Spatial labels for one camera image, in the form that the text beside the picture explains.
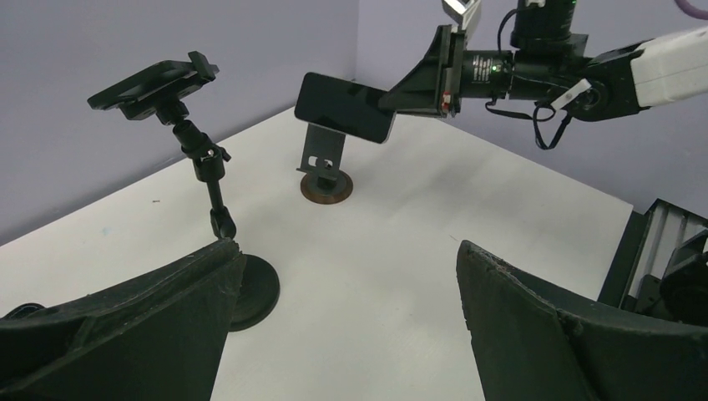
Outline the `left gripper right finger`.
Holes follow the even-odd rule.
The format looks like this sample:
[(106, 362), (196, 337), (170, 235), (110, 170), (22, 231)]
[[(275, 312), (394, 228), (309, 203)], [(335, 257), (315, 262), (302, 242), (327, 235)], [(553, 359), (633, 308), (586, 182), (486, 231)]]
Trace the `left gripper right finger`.
[(704, 400), (707, 331), (627, 312), (462, 241), (466, 327), (487, 400)]

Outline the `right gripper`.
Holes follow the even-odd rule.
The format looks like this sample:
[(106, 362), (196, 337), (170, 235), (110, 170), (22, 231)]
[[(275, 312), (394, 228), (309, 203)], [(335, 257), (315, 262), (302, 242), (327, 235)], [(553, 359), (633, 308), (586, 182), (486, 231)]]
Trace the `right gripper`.
[(378, 108), (398, 114), (454, 117), (461, 109), (461, 79), (465, 31), (439, 25), (432, 52), (379, 100)]

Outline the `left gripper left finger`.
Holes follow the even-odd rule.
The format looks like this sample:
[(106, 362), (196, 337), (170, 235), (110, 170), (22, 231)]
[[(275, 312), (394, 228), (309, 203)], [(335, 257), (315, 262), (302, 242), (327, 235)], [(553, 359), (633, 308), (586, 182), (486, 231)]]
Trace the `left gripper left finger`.
[(245, 255), (221, 240), (166, 266), (1, 321), (4, 400), (208, 400)]

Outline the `phone from wooden stand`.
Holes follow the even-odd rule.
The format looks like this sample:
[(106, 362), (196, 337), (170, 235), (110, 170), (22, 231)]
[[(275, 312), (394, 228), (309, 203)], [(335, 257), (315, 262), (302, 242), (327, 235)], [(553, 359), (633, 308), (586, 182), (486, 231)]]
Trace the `phone from wooden stand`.
[(301, 82), (295, 117), (376, 144), (387, 142), (396, 113), (379, 106), (386, 91), (308, 72)]

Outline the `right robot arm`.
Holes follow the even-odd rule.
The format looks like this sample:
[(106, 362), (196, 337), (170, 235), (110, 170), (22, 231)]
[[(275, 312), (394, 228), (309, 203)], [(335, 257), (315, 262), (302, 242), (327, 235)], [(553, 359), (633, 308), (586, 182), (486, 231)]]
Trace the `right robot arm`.
[(573, 120), (597, 122), (638, 114), (707, 90), (707, 29), (650, 38), (594, 57), (588, 38), (570, 28), (573, 1), (519, 1), (504, 17), (509, 48), (471, 50), (481, 18), (479, 1), (446, 1), (451, 23), (437, 28), (422, 60), (379, 100), (395, 114), (447, 118), (464, 99), (483, 99), (492, 114), (543, 122), (542, 111), (563, 119), (554, 137), (534, 140), (555, 148)]

